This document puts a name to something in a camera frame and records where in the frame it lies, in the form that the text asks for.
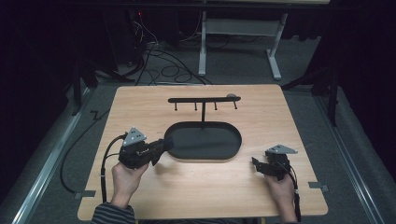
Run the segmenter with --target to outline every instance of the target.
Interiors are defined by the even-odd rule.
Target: cable
[[[140,19],[140,22],[142,23],[142,26],[145,28],[145,30],[146,30],[149,34],[151,34],[151,35],[154,37],[155,43],[156,43],[156,45],[158,45],[157,36],[155,36],[155,34],[153,34],[153,33],[145,26],[145,24],[143,23],[142,11],[138,10],[137,15],[139,16],[139,19]]]
[[[170,54],[170,53],[167,53],[167,52],[165,52],[165,51],[158,50],[158,49],[156,49],[156,50],[154,50],[154,51],[160,52],[160,53],[162,53],[162,54],[166,54],[166,55],[168,55],[168,56],[170,56],[170,57],[176,59],[179,63],[181,63],[181,64],[183,65],[183,69],[185,69],[185,70],[189,73],[189,75],[191,75],[191,76],[197,78],[197,79],[198,79],[199,81],[201,81],[204,85],[206,85],[206,83],[204,82],[204,80],[205,80],[206,82],[208,82],[210,85],[212,85],[212,83],[211,83],[207,78],[205,78],[205,77],[199,77],[199,76],[195,75],[195,74],[186,66],[186,64],[184,64],[184,63],[183,63],[180,59],[178,59],[176,56],[174,56],[174,55],[172,55],[172,54]]]
[[[200,35],[195,35],[195,34],[198,32],[198,28],[201,23],[201,18],[202,18],[202,13],[199,14],[198,23],[197,23],[197,26],[195,27],[194,33],[192,33],[192,35],[190,35],[190,37],[187,37],[186,39],[179,40],[179,42],[184,42],[184,41],[194,39],[194,38],[200,36]]]
[[[101,188],[102,188],[102,199],[103,199],[103,203],[107,202],[107,194],[106,194],[106,167],[105,167],[105,164],[106,164],[106,160],[107,160],[108,157],[115,155],[115,154],[111,154],[111,155],[107,156],[108,151],[111,149],[111,147],[114,145],[114,143],[116,143],[116,142],[119,141],[120,139],[122,139],[122,140],[125,139],[127,134],[128,134],[128,133],[125,133],[125,134],[120,135],[120,136],[116,137],[115,139],[113,139],[113,141],[111,141],[111,143],[108,145],[108,147],[107,147],[107,149],[106,149],[106,152],[105,152],[105,155],[104,155],[104,157],[103,157],[103,160],[102,160],[102,167],[101,167],[101,170],[100,170],[100,183],[101,183]]]
[[[64,154],[64,157],[62,158],[62,162],[61,162],[61,170],[60,170],[60,178],[61,178],[61,183],[64,186],[64,188],[73,193],[73,194],[77,194],[76,190],[70,189],[66,183],[64,182],[64,162],[66,161],[67,155],[70,153],[70,151],[72,150],[72,148],[76,145],[76,143],[82,138],[82,136],[98,121],[100,120],[104,115],[106,115],[108,112],[110,111],[110,109],[108,109],[105,113],[103,113],[99,118],[97,118],[72,144],[72,146],[67,149],[66,153]]]
[[[149,55],[150,55],[150,53],[151,53],[153,47],[154,47],[154,45],[151,46],[151,48],[149,48],[148,55],[147,55],[147,57],[146,57],[145,65],[143,66],[143,69],[142,69],[142,71],[140,72],[139,77],[137,78],[136,83],[134,84],[135,86],[137,86],[137,85],[139,84],[140,78],[142,77],[143,72],[146,70],[146,66],[148,65],[148,62],[149,62]]]
[[[294,172],[294,176],[291,174],[291,172],[286,169],[285,166],[282,165],[279,161],[276,162],[282,169],[286,171],[286,173],[290,176],[291,181],[293,182],[294,186],[294,213],[297,216],[297,221],[301,222],[301,210],[300,210],[300,194],[298,192],[298,185],[297,185],[297,175],[294,172],[294,169],[290,167],[290,169]]]

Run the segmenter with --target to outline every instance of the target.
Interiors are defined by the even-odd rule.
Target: wooden table
[[[217,104],[218,110],[208,104],[205,120],[228,122],[239,130],[242,145],[237,155],[227,161],[183,161],[165,152],[157,165],[150,165],[132,197],[135,218],[277,216],[265,178],[255,171],[251,157],[265,161],[264,150],[278,144],[298,150],[288,157],[298,177],[302,215],[326,214],[328,207],[321,190],[308,186],[317,179],[279,86],[148,86],[117,90],[85,188],[96,193],[82,199],[78,218],[90,220],[94,208],[102,202],[100,167],[115,137],[135,126],[147,136],[147,143],[158,140],[174,123],[201,120],[199,106],[195,111],[193,104],[180,104],[175,111],[168,98],[223,97],[228,93],[241,97],[237,109],[233,103]],[[119,152],[120,144],[115,144],[110,153]],[[117,157],[106,162],[109,200],[113,193],[110,170],[117,162]]]

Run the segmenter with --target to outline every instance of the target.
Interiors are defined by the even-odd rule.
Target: table leg
[[[280,80],[282,78],[282,76],[280,75],[280,72],[279,72],[279,68],[277,67],[275,53],[276,53],[277,46],[279,45],[279,41],[280,41],[280,37],[282,36],[283,29],[285,28],[287,17],[288,17],[287,13],[282,15],[279,25],[277,26],[275,43],[271,49],[267,50],[268,62],[270,63],[271,70],[272,70],[275,80]]]

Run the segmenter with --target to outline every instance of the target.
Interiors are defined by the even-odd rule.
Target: gray carpet
[[[274,81],[269,64],[264,58],[263,50],[265,48],[262,47],[269,47],[271,40],[262,38],[250,42],[248,38],[238,36],[234,38],[237,38],[237,40],[231,41],[220,49],[218,47],[222,46],[224,42],[217,39],[216,41],[209,41],[208,45],[212,48],[209,48],[207,52],[205,78],[213,84],[276,83],[283,85],[289,83],[304,74],[304,70],[318,43],[318,40],[307,40],[305,42],[296,39],[282,40],[276,58],[283,78],[281,81]],[[198,46],[180,45],[178,48],[174,48],[161,44],[160,49],[174,54],[196,74],[199,57]],[[166,57],[160,52],[152,51],[151,53]],[[162,69],[168,65],[172,64],[159,57],[149,57],[147,69],[151,72],[142,75],[140,85],[149,83],[160,85],[164,82],[175,82],[175,77],[171,77],[173,72],[176,71],[174,67],[163,70],[164,74],[169,77],[160,76],[155,83],[152,82],[152,78],[157,76],[155,71],[161,73]],[[121,64],[120,70],[121,72],[126,71],[128,67]],[[189,80],[189,82],[200,83],[196,78]],[[98,111],[98,114],[101,115],[111,107],[115,91],[120,85],[124,84],[101,80],[99,87],[92,90],[91,98],[81,111],[79,123],[65,148],[71,147],[84,131],[92,125],[94,114],[91,111]],[[311,96],[308,88],[309,86],[301,86],[296,90],[285,91],[285,95],[318,181],[329,187],[329,191],[323,193],[329,206],[329,213],[322,217],[303,217],[303,222],[370,223],[356,193],[355,186],[352,185],[343,165],[342,157],[326,124],[326,118],[322,116],[318,109],[317,98]],[[342,90],[339,92],[338,101],[337,130],[361,171],[368,189],[373,193],[384,218],[384,223],[391,223],[392,220],[396,220],[395,208],[392,206],[392,199],[396,198],[395,183],[382,165],[381,160],[376,156],[359,122],[350,110]],[[57,123],[54,124],[35,155],[26,165],[18,183],[1,204],[0,223],[11,223],[16,216],[56,140],[62,135],[66,122],[70,119],[71,109],[71,106],[69,106]],[[76,191],[82,191],[85,187],[105,124],[106,116],[98,120],[82,135],[67,157],[64,164],[64,179],[66,184]],[[42,195],[30,223],[82,223],[77,218],[80,200],[74,199],[73,195],[63,188],[59,172],[60,168],[58,167]],[[266,220],[267,223],[278,222],[277,217],[268,217]]]

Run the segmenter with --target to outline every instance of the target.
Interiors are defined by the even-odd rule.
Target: person's right hand
[[[142,174],[148,168],[149,164],[143,165],[138,169],[129,169],[120,162],[115,165],[111,169],[113,173],[114,194],[110,203],[120,208],[126,208],[132,195],[139,187]]]
[[[265,175],[271,195],[276,202],[281,222],[295,222],[297,216],[294,212],[294,186],[289,175],[285,175],[282,180],[277,180],[275,176]]]

